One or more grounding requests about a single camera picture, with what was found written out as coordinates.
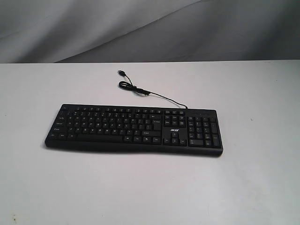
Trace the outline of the black acer keyboard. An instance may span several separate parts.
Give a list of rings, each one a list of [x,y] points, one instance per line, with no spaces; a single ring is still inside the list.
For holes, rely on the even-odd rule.
[[[140,106],[64,104],[45,145],[87,152],[223,153],[215,110]]]

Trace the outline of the grey backdrop cloth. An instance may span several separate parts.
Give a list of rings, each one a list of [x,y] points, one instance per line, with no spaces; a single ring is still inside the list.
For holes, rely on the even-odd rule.
[[[3,0],[1,63],[290,60],[297,0]]]

